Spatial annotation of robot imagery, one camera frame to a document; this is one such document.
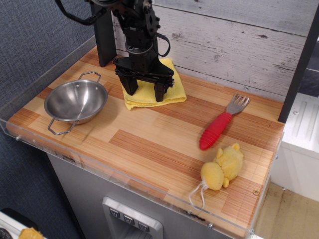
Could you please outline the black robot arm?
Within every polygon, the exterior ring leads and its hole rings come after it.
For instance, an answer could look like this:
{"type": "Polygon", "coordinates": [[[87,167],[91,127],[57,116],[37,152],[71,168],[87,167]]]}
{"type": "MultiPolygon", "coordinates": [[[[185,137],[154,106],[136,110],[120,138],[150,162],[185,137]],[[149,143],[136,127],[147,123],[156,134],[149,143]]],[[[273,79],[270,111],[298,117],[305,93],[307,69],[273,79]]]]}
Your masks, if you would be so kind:
{"type": "Polygon", "coordinates": [[[156,17],[150,0],[96,0],[94,3],[110,10],[118,19],[125,35],[128,57],[115,58],[115,72],[129,95],[138,89],[138,80],[154,84],[157,102],[163,101],[168,88],[173,87],[174,72],[162,64],[159,57],[158,38],[167,37],[158,33],[159,18],[156,17]]]}

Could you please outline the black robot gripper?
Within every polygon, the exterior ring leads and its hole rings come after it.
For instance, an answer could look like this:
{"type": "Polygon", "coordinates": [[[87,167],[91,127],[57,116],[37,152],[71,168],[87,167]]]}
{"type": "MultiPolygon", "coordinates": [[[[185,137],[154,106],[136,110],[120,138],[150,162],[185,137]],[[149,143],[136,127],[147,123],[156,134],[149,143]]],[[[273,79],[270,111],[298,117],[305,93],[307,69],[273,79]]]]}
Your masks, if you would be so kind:
{"type": "Polygon", "coordinates": [[[174,72],[159,61],[158,53],[151,46],[148,49],[127,46],[128,57],[115,58],[116,74],[127,94],[134,95],[138,89],[137,80],[154,83],[155,98],[162,102],[168,87],[173,87],[174,72]]]}

